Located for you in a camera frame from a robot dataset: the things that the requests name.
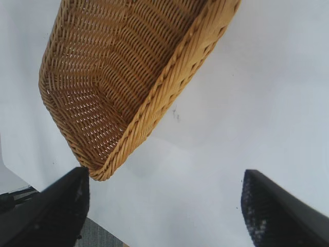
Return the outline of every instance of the white table surface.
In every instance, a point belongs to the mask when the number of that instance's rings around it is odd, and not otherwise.
[[[38,90],[58,6],[0,0],[3,159],[38,190],[78,166]],[[327,0],[243,0],[148,140],[90,182],[89,217],[131,247],[252,246],[247,168],[329,216],[328,13]]]

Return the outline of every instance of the wicker basket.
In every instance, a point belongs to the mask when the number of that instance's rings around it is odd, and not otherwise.
[[[62,0],[43,102],[82,166],[108,179],[213,50],[240,0]]]

